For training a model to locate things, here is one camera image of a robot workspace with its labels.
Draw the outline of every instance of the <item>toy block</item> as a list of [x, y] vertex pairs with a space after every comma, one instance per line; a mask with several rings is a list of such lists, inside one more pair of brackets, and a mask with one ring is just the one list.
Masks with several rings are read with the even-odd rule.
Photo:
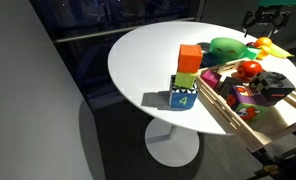
[[180, 45], [178, 72], [196, 73], [202, 61], [202, 50], [199, 45]]
[[192, 88], [195, 80], [196, 80], [196, 74], [177, 72], [176, 79], [175, 79], [175, 86], [189, 89], [189, 88]]
[[220, 81], [221, 74], [213, 72], [211, 70], [207, 70], [204, 74], [202, 74], [201, 79], [204, 80], [212, 89], [215, 89], [218, 82]]
[[245, 54], [241, 57], [242, 58], [248, 58], [251, 60], [255, 60], [260, 53], [260, 49], [253, 48], [253, 47], [247, 47]]
[[218, 62], [219, 62], [219, 57], [217, 57], [213, 53], [211, 52], [204, 53], [200, 68], [214, 66], [214, 65], [217, 65]]
[[243, 85], [243, 82], [239, 79], [235, 79], [235, 78], [231, 78], [231, 77], [226, 77], [226, 79], [224, 80], [224, 82], [221, 84], [220, 87], [220, 95], [224, 98], [227, 99], [228, 94], [230, 89], [232, 88], [233, 85]]
[[247, 123], [257, 121], [269, 109], [269, 104], [260, 92], [254, 88], [238, 85], [230, 89], [227, 104]]
[[276, 104], [296, 89], [286, 76], [276, 72], [258, 73], [249, 86], [256, 88], [271, 105]]
[[172, 108], [190, 109], [193, 107], [198, 96], [197, 84], [194, 82], [192, 88], [175, 86], [176, 76], [171, 76], [169, 106]]

